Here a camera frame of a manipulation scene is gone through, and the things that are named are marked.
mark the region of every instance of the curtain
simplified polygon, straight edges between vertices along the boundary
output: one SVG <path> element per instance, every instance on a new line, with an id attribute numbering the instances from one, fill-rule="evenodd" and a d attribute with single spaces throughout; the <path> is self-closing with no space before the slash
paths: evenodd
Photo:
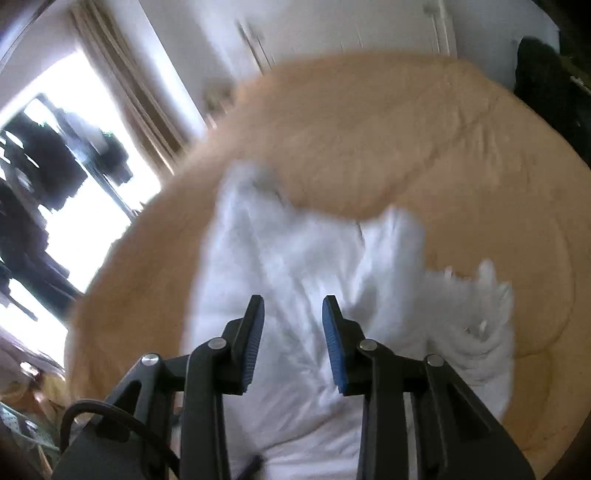
<path id="1" fill-rule="evenodd" d="M 166 181 L 179 165 L 185 139 L 150 93 L 121 32 L 103 7 L 95 0 L 83 0 L 70 12 L 82 49 L 109 89 L 130 136 L 158 178 Z"/>

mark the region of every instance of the metal pivot screw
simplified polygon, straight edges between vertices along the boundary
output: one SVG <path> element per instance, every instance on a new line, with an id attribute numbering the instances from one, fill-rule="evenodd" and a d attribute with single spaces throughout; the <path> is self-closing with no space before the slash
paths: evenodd
<path id="1" fill-rule="evenodd" d="M 215 337 L 208 341 L 207 346 L 212 350 L 221 350 L 226 346 L 226 344 L 227 341 L 225 341 L 222 337 Z"/>
<path id="2" fill-rule="evenodd" d="M 155 353 L 147 353 L 142 357 L 142 363 L 146 367 L 151 367 L 152 365 L 156 365 L 158 363 L 158 355 Z"/>
<path id="3" fill-rule="evenodd" d="M 442 367 L 445 362 L 442 356 L 433 354 L 427 357 L 427 363 L 432 367 Z"/>
<path id="4" fill-rule="evenodd" d="M 375 340 L 366 338 L 359 342 L 359 348 L 365 352 L 373 352 L 378 347 L 378 343 Z"/>

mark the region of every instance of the white door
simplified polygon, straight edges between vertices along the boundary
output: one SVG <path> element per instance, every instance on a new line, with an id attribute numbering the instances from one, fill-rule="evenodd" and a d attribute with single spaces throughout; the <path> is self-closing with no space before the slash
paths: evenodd
<path id="1" fill-rule="evenodd" d="M 443 0 L 202 0 L 201 18 L 234 72 L 251 51 L 263 69 L 348 50 L 456 54 Z"/>

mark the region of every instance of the white wall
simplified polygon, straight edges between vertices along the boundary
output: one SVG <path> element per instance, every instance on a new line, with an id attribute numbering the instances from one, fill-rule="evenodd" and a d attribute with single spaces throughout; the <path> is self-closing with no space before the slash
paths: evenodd
<path id="1" fill-rule="evenodd" d="M 558 28 L 531 0 L 446 0 L 456 32 L 457 54 L 488 78 L 512 89 L 517 47 L 526 35 L 558 50 Z"/>
<path id="2" fill-rule="evenodd" d="M 191 0 L 139 0 L 190 97 L 205 112 L 209 84 L 231 79 L 192 11 Z"/>
<path id="3" fill-rule="evenodd" d="M 0 111 L 12 103 L 12 114 L 18 112 L 24 104 L 11 102 L 17 94 L 75 49 L 76 40 L 64 11 L 64 2 L 57 1 L 29 27 L 0 72 Z"/>
<path id="4" fill-rule="evenodd" d="M 125 36 L 149 88 L 162 108 L 187 138 L 192 140 L 201 137 L 206 130 L 203 117 L 139 1 L 103 0 L 103 3 Z"/>
<path id="5" fill-rule="evenodd" d="M 271 18 L 293 2 L 305 0 L 140 1 L 191 97 L 200 105 L 197 98 L 207 78 L 257 74 L 237 21 Z M 523 36 L 533 35 L 558 47 L 556 26 L 531 0 L 446 1 L 458 56 L 508 88 L 514 84 L 517 46 Z"/>

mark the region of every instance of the white towel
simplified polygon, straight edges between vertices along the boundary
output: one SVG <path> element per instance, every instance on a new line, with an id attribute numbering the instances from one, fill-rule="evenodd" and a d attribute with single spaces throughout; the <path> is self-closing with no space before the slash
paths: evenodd
<path id="1" fill-rule="evenodd" d="M 502 415 L 512 387 L 511 288 L 497 285 L 490 261 L 476 281 L 426 271 L 423 245 L 423 228 L 403 210 L 361 223 L 298 210 L 265 168 L 229 169 L 203 244 L 183 350 L 219 336 L 251 295 L 263 296 L 254 380 L 244 396 L 224 397 L 233 476 L 258 453 L 263 478 L 355 478 L 363 399 L 342 397 L 333 382 L 326 295 L 336 296 L 366 338 L 396 354 L 443 355 Z"/>

